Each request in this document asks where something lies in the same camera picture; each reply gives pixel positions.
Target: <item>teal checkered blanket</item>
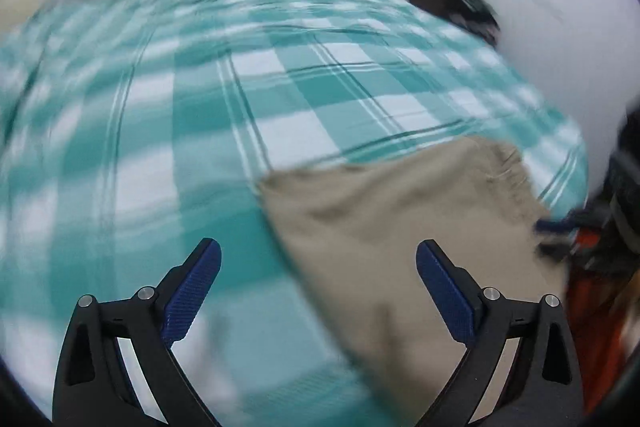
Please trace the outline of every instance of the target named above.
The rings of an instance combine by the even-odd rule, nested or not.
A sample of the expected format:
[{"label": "teal checkered blanket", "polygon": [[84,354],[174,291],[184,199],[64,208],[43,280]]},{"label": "teal checkered blanket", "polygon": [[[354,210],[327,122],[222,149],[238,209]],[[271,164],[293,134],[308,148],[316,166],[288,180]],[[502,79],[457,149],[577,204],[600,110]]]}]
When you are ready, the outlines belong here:
[{"label": "teal checkered blanket", "polygon": [[514,143],[554,213],[584,200],[575,123],[405,1],[41,10],[0,47],[0,354],[50,413],[76,299],[127,298],[213,237],[222,270],[174,353],[222,423],[394,425],[292,276],[255,183],[463,134]]}]

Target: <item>metal screw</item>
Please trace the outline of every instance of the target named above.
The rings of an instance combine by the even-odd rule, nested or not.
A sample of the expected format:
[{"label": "metal screw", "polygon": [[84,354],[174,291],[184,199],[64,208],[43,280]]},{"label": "metal screw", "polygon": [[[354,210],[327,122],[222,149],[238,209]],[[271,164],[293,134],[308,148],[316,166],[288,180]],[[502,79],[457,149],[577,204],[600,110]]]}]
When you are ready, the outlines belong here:
[{"label": "metal screw", "polygon": [[78,306],[81,308],[86,308],[89,304],[94,301],[94,298],[91,295],[83,295],[78,299]]},{"label": "metal screw", "polygon": [[138,299],[142,299],[143,301],[146,301],[147,299],[150,299],[151,297],[154,296],[154,293],[156,293],[155,288],[153,288],[152,286],[144,286],[143,288],[140,288],[138,290]]},{"label": "metal screw", "polygon": [[560,304],[560,300],[555,295],[547,295],[545,297],[545,302],[552,308],[555,308],[556,306],[558,306],[558,304]]},{"label": "metal screw", "polygon": [[482,292],[482,295],[484,295],[490,301],[497,301],[500,298],[500,292],[498,292],[498,290],[495,288],[491,288],[491,286],[489,286],[489,288],[485,288]]}]

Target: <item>blue strap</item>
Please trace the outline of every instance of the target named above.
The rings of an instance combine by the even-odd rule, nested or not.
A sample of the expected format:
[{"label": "blue strap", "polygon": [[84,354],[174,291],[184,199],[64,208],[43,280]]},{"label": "blue strap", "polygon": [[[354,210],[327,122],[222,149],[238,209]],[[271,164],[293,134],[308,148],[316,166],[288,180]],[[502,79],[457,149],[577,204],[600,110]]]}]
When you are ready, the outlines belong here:
[{"label": "blue strap", "polygon": [[418,245],[415,264],[453,339],[472,344],[476,338],[473,309],[428,243]]},{"label": "blue strap", "polygon": [[181,341],[189,331],[193,319],[220,271],[221,263],[220,245],[216,241],[211,241],[164,308],[164,323],[160,330],[160,337],[167,346]]},{"label": "blue strap", "polygon": [[534,226],[536,232],[548,233],[571,233],[578,228],[572,219],[539,219]]}]

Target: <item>khaki fabric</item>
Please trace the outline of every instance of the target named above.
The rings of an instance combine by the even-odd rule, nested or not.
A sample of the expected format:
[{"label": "khaki fabric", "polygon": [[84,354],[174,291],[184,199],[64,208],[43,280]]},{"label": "khaki fabric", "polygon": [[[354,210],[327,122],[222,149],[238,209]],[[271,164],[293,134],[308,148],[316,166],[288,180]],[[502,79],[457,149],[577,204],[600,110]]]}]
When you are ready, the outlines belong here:
[{"label": "khaki fabric", "polygon": [[[465,350],[418,276],[420,241],[435,239],[508,298],[562,291],[562,272],[534,254],[531,230],[545,209],[510,144],[463,137],[390,162],[272,172],[260,193],[328,326],[410,421]],[[509,365],[498,367],[502,379]],[[500,388],[490,387],[482,413]]]}]

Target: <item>orange fabric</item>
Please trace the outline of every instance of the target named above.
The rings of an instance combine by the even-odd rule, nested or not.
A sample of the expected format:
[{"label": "orange fabric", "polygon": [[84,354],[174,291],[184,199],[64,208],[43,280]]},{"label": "orange fabric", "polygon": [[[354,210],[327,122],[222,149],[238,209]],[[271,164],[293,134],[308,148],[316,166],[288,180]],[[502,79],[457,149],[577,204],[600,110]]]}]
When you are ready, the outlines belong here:
[{"label": "orange fabric", "polygon": [[575,244],[583,248],[595,247],[600,240],[600,232],[593,232],[589,229],[580,229],[575,237]]},{"label": "orange fabric", "polygon": [[625,308],[614,307],[622,284],[572,267],[566,313],[582,374],[584,407],[591,412],[620,377],[625,354],[620,337]]}]

